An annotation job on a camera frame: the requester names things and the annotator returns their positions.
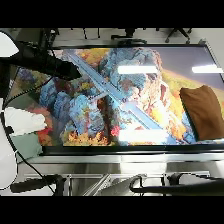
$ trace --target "floor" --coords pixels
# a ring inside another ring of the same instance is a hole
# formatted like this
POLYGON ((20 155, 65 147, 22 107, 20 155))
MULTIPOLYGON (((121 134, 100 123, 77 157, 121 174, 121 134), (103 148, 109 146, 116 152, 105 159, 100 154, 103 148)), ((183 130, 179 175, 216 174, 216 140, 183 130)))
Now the floor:
MULTIPOLYGON (((86 29, 88 40, 84 39, 82 29, 71 30, 69 28, 59 29, 54 46, 64 45, 86 45, 86 44, 108 44, 111 43, 111 34, 124 34, 124 30, 100 29, 101 38, 97 37, 97 29, 86 29)), ((138 29, 134 37, 147 40, 148 43, 163 43, 167 37, 169 29, 161 28, 156 32, 155 28, 146 30, 138 29)), ((18 29, 11 32, 12 36, 18 40, 38 41, 38 32, 34 28, 18 29)), ((206 38, 210 43, 217 60, 224 68, 224 29, 223 28, 194 28, 190 34, 191 43, 198 43, 201 38, 206 38)), ((186 39, 180 33, 175 33, 170 39, 170 43, 185 43, 186 39)), ((43 174, 65 174, 65 173, 136 173, 137 170, 146 173, 163 173, 177 171, 210 171, 211 176, 224 177, 224 161, 219 162, 185 162, 185 163, 151 163, 151 164, 34 164, 43 174)), ((19 175, 17 181, 23 179, 23 174, 34 173, 24 164, 19 165, 19 175)))

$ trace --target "metal rail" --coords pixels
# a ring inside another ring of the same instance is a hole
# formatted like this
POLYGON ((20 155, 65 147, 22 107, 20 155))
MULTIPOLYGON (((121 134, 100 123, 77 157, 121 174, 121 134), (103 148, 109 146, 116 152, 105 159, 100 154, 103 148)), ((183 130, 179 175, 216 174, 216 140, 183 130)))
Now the metal rail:
MULTIPOLYGON (((138 106, 128 101, 122 93, 114 87, 110 82, 105 80, 97 71, 89 66, 82 58, 74 54, 74 51, 65 50, 71 62, 79 67, 94 82, 96 88, 102 92, 107 92, 110 97, 123 106, 130 114, 146 129, 163 129, 160 125, 143 112, 138 106)), ((169 134, 168 141, 175 144, 176 139, 169 134)))

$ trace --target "brown bag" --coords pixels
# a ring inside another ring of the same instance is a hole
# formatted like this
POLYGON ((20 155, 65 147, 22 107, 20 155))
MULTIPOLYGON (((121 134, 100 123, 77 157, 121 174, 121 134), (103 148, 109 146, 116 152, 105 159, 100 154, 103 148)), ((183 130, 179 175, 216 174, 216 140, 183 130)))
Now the brown bag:
POLYGON ((224 138, 224 121, 219 101, 208 86, 181 88, 180 97, 197 131, 198 140, 224 138))

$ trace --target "black cable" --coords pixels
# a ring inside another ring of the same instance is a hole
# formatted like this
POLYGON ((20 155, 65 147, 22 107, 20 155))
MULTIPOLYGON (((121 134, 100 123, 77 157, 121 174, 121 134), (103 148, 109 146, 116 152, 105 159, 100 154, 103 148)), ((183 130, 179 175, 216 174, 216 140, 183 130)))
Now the black cable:
MULTIPOLYGON (((48 79, 46 82, 44 82, 44 83, 42 83, 41 85, 39 85, 39 86, 36 86, 36 87, 34 87, 34 88, 31 88, 31 89, 28 89, 28 90, 26 90, 26 91, 24 91, 24 92, 22 92, 22 93, 20 93, 20 94, 18 94, 18 95, 16 95, 16 96, 14 96, 14 97, 12 97, 11 99, 9 99, 7 102, 4 102, 4 104, 3 104, 3 106, 2 106, 2 109, 3 110, 5 110, 5 108, 7 107, 7 105, 11 102, 11 101, 13 101, 13 100, 15 100, 16 98, 18 98, 18 97, 20 97, 20 96, 22 96, 22 95, 24 95, 24 94, 27 94, 27 93, 29 93, 29 92, 32 92, 32 91, 35 91, 35 90, 37 90, 38 88, 41 88, 42 86, 44 86, 44 85, 46 85, 48 82, 50 82, 50 80, 52 80, 52 78, 55 76, 55 73, 56 73, 56 71, 57 71, 57 63, 56 63, 56 56, 55 56, 55 54, 54 54, 54 51, 53 51, 53 49, 51 48, 51 46, 50 46, 50 43, 49 43, 49 39, 48 39, 48 37, 47 37, 47 35, 46 35, 46 32, 45 32, 45 30, 44 30, 44 28, 43 28, 43 31, 44 31, 44 35, 45 35, 45 38, 46 38, 46 40, 47 40, 47 44, 48 44, 48 47, 50 48, 50 50, 51 50, 51 52, 52 52, 52 54, 53 54, 53 57, 54 57, 54 59, 55 59, 55 70, 54 70, 54 75, 50 78, 50 79, 48 79)), ((9 136, 9 134, 8 134, 8 132, 7 132, 7 128, 6 128, 6 126, 5 126, 5 119, 4 119, 4 115, 3 116, 1 116, 1 118, 2 118, 2 124, 3 124, 3 128, 4 128, 4 130, 5 130, 5 133, 6 133, 6 136, 7 136, 7 138, 8 138, 8 140, 9 140, 9 143, 11 144, 11 146, 12 146, 12 148, 13 148, 13 150, 14 150, 14 152, 15 153, 17 153, 19 156, 20 156, 20 158, 23 160, 23 162, 25 163, 25 164, 27 164, 30 168, 32 168, 45 182, 46 182, 46 184, 47 184, 47 186, 50 188, 50 190, 53 192, 53 195, 55 194, 55 191, 52 189, 52 187, 48 184, 48 182, 47 182, 47 180, 46 180, 46 178, 34 167, 34 166, 32 166, 29 162, 27 162, 27 160, 21 155, 21 153, 16 149, 16 147, 14 146, 14 144, 13 144, 13 142, 12 142, 12 140, 11 140, 11 138, 10 138, 10 136, 9 136)))

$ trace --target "black border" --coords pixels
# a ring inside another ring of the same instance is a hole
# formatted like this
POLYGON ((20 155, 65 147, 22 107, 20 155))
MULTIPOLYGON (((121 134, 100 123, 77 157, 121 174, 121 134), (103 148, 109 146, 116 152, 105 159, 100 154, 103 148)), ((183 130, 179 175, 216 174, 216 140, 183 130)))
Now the black border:
MULTIPOLYGON (((90 48, 131 48, 131 47, 206 47, 203 44, 133 44, 133 45, 82 45, 60 46, 53 50, 90 48)), ((41 156, 96 156, 96 155, 156 155, 156 154, 199 154, 224 152, 224 144, 152 145, 152 146, 44 146, 41 156)))

